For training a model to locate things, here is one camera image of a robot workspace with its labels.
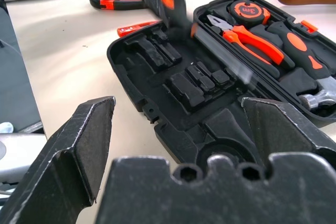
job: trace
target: white table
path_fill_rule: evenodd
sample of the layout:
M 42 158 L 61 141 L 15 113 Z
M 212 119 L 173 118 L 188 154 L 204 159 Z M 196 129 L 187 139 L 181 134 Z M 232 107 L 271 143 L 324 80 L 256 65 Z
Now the white table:
M 210 1 L 186 0 L 188 14 L 192 16 L 196 7 Z M 336 41 L 336 6 L 294 7 L 267 1 L 296 16 L 297 21 L 309 21 Z M 8 9 L 48 137 L 79 103 L 114 95 L 117 106 L 107 171 L 112 159 L 123 155 L 164 156 L 176 166 L 157 140 L 153 125 L 134 108 L 106 56 L 107 47 L 118 38 L 116 29 L 154 20 L 149 10 L 99 11 L 90 6 L 89 0 L 12 4 Z M 336 124 L 322 130 L 336 139 Z M 77 223 L 93 223 L 96 212 L 97 205 L 85 209 Z

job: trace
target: hammer head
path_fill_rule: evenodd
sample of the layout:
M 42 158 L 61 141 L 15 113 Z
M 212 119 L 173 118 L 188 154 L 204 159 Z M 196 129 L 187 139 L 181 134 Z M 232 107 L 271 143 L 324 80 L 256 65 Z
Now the hammer head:
M 312 111 L 319 106 L 331 106 L 336 103 L 336 80 L 333 77 L 317 80 L 320 91 L 315 94 L 303 94 L 299 98 L 302 105 Z

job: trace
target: black tool case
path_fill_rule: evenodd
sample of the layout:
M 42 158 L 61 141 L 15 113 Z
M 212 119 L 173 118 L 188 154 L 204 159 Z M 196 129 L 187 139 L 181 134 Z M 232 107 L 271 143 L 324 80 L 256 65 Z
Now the black tool case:
M 316 81 L 309 79 L 303 69 L 285 72 L 275 65 L 281 73 L 275 80 L 224 40 L 218 27 L 206 22 L 207 14 L 230 18 L 227 7 L 234 1 L 216 0 L 199 7 L 194 22 L 257 74 L 258 83 L 253 87 L 238 80 L 199 41 L 180 40 L 179 34 L 168 33 L 163 23 L 118 39 L 108 48 L 108 59 L 126 93 L 139 112 L 157 123 L 154 130 L 158 139 L 178 162 L 205 167 L 209 156 L 222 153 L 235 164 L 262 164 L 241 107 L 244 97 L 291 103 L 318 126 L 336 121 L 334 105 L 314 113 L 301 105 L 298 95 L 318 92 Z M 312 31 L 309 25 L 294 23 L 294 17 L 264 0 L 250 1 L 269 10 L 270 23 L 282 21 L 307 45 L 314 44 L 318 59 L 333 76 L 336 74 L 335 43 Z M 257 48 L 249 48 L 267 59 Z

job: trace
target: hammer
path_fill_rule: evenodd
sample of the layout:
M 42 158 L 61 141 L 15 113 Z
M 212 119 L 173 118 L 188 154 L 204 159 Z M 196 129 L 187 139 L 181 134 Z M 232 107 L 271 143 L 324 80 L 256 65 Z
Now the hammer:
M 317 81 L 319 92 L 315 95 L 303 94 L 299 98 L 308 110 L 315 110 L 321 105 L 336 103 L 336 80 L 330 75 L 327 67 L 321 63 L 303 40 L 289 30 L 283 22 L 274 22 L 268 32 L 279 35 L 283 41 L 283 51 L 302 67 L 306 73 Z

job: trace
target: plastic tool case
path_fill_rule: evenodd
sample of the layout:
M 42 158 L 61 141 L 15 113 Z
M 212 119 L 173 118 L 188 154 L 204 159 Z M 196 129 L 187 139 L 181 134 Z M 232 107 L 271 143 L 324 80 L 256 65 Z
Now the plastic tool case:
M 238 0 L 216 0 L 199 7 L 194 12 L 194 22 L 257 74 L 258 83 L 253 88 L 239 81 L 196 39 L 182 41 L 168 37 L 163 23 L 116 40 L 108 48 L 109 61 L 126 93 L 139 112 L 151 123 L 157 122 L 154 130 L 158 139 L 178 162 L 205 167 L 209 156 L 222 153 L 236 164 L 243 161 L 261 164 L 240 105 L 244 97 L 291 103 L 318 126 L 336 120 L 334 105 L 311 112 L 301 104 L 299 95 L 316 94 L 319 88 L 302 68 L 286 71 L 273 64 L 280 72 L 275 79 L 224 40 L 221 30 L 207 21 L 208 14 L 231 19 L 229 7 L 235 1 Z M 335 43 L 309 24 L 295 24 L 294 17 L 264 0 L 249 1 L 270 12 L 266 28 L 274 22 L 284 22 L 306 45 L 313 46 L 314 54 L 332 76 L 336 74 Z M 258 33 L 253 27 L 247 28 Z M 269 41 L 281 47 L 277 38 Z M 247 47 L 269 60 L 257 48 Z

